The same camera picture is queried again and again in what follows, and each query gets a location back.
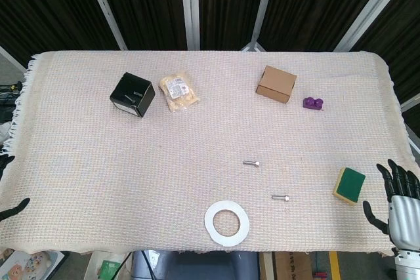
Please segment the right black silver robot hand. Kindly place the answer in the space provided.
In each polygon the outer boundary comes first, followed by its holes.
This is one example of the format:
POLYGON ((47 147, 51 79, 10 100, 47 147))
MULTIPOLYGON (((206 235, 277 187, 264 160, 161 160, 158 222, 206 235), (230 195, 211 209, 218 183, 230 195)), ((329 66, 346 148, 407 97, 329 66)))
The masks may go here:
POLYGON ((392 159, 388 165, 377 164, 387 195, 388 221, 376 218, 368 201, 363 202, 364 215, 372 226, 389 236, 395 251, 420 253, 420 179, 392 159))

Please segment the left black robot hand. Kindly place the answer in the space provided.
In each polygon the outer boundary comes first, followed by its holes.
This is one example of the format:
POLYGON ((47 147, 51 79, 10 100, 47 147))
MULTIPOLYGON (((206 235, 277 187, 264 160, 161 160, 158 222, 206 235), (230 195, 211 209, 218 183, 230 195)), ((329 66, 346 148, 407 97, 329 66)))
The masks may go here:
MULTIPOLYGON (((0 155, 0 180, 3 177, 3 172, 6 169, 7 165, 14 160, 14 156, 9 156, 7 154, 0 155)), ((30 198, 23 199, 17 206, 0 211, 0 222, 12 217, 16 216, 20 212, 22 212, 30 202, 30 198)))

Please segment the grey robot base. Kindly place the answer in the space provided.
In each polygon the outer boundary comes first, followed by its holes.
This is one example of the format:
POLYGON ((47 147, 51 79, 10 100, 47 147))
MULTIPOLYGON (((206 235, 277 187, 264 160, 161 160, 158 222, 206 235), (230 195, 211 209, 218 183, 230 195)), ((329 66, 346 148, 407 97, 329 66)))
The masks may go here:
POLYGON ((259 280, 256 252, 139 250, 131 280, 259 280))

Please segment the colourful picture box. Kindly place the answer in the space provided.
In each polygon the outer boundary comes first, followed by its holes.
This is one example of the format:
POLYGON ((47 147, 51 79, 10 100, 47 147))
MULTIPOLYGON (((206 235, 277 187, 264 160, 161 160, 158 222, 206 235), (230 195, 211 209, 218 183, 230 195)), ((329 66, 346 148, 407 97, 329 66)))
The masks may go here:
POLYGON ((67 257, 60 251, 27 254, 8 249, 0 255, 0 280, 49 280, 67 257))

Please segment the yellow green sponge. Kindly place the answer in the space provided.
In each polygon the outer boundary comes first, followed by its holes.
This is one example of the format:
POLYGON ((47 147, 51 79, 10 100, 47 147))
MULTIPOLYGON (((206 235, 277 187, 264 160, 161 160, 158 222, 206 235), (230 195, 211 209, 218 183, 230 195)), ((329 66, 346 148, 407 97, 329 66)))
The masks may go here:
POLYGON ((365 179, 366 176, 364 174, 344 167, 340 170, 337 177, 333 195, 348 204, 355 205, 358 203, 365 179))

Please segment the green packet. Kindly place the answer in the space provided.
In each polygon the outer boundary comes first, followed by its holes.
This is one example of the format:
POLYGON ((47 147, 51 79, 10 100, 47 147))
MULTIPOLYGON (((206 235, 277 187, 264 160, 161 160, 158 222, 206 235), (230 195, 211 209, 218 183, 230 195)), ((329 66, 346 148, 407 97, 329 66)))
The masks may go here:
POLYGON ((114 280, 121 270, 122 263, 110 260, 103 260, 98 270, 99 280, 114 280))

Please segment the beige woven tablecloth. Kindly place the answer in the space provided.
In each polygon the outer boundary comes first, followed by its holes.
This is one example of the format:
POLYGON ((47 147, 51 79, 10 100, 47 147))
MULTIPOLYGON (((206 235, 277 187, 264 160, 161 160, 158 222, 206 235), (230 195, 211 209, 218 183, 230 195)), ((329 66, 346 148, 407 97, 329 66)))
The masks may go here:
POLYGON ((204 216, 222 200, 249 217, 238 250, 389 253, 362 206, 333 195, 339 171, 366 176, 360 198, 382 220, 377 164, 420 176, 388 66, 370 52, 44 52, 10 133, 0 211, 30 202, 0 222, 0 247, 28 253, 218 250, 204 216), (288 103, 256 93, 266 66, 297 76, 288 103), (144 117, 110 101, 126 72, 153 85, 144 117), (179 72, 200 101, 171 112, 159 82, 179 72))

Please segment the brown printed carton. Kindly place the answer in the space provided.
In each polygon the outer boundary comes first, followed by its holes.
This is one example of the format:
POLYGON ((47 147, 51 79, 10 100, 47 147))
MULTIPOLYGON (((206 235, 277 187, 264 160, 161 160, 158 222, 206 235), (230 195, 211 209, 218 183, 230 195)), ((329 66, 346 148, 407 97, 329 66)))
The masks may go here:
POLYGON ((313 280, 305 252, 260 252, 259 269, 260 280, 313 280))

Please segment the purple toy building brick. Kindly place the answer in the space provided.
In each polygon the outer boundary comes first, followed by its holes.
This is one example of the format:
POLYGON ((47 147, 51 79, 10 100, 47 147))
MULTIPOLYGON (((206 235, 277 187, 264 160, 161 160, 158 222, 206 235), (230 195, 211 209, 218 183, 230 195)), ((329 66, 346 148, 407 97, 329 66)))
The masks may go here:
POLYGON ((303 108, 310 110, 322 110, 324 101, 321 98, 307 97, 303 99, 303 108))

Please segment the black open cardboard box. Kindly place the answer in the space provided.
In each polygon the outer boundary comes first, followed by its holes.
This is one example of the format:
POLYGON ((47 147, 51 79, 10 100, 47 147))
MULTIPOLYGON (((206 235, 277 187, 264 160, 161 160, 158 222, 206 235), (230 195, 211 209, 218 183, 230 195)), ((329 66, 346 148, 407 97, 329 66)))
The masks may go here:
POLYGON ((111 93, 110 101, 120 110, 137 117, 144 117, 155 95, 155 90, 150 81, 126 72, 111 93), (136 96, 138 102, 132 104, 124 97, 125 94, 136 96))

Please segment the brown closed cardboard box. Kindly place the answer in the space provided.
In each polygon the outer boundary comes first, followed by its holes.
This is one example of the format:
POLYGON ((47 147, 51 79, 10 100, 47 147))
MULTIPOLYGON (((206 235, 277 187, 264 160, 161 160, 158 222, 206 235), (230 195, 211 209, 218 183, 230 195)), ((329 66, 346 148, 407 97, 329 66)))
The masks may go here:
POLYGON ((296 75, 266 66, 257 85, 256 93, 286 104, 291 97, 296 79, 296 75))

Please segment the white tape roll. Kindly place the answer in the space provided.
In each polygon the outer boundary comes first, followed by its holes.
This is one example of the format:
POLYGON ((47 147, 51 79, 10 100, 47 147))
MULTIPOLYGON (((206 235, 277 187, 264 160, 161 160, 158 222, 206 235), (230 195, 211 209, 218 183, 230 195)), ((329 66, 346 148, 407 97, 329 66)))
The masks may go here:
POLYGON ((245 210, 236 202, 229 200, 222 200, 213 203, 206 210, 204 225, 210 238, 222 247, 235 247, 236 245, 239 245, 246 239, 250 229, 249 217, 245 210), (214 217, 220 211, 230 211, 238 218, 239 228, 234 235, 225 236, 217 231, 214 225, 214 217))

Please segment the clear bag of beige snacks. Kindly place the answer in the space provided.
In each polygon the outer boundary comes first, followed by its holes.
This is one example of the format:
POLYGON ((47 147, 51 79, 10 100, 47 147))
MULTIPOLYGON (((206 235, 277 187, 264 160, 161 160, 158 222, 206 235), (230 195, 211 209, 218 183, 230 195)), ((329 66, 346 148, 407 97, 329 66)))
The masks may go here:
POLYGON ((171 112, 185 110, 200 101, 186 72, 174 73, 162 78, 159 87, 164 93, 171 112))

